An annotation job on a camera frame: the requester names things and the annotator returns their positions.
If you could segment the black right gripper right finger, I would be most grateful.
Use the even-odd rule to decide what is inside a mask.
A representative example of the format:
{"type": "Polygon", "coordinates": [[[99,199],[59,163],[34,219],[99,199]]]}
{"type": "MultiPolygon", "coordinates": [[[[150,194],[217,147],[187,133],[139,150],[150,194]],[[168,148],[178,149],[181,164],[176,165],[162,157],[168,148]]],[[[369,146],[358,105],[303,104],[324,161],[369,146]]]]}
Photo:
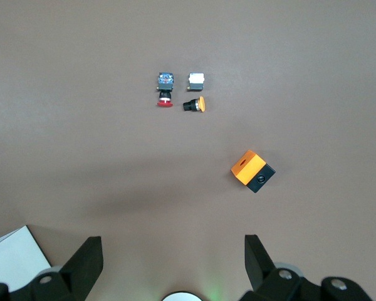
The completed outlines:
{"type": "Polygon", "coordinates": [[[326,277],[311,283],[289,268],[273,263],[257,235],[244,238],[245,268],[252,289],[241,300],[370,300],[356,282],[343,277],[326,277]]]}

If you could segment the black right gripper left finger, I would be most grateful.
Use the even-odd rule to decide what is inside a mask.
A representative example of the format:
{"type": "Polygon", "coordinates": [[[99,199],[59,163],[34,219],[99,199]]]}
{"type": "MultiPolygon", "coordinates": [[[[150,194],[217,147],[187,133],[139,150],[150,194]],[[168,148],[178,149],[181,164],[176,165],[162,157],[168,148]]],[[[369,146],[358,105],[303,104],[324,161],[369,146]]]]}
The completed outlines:
{"type": "Polygon", "coordinates": [[[102,238],[91,236],[58,272],[38,275],[13,292],[0,283],[0,300],[85,300],[102,270],[102,238]]]}

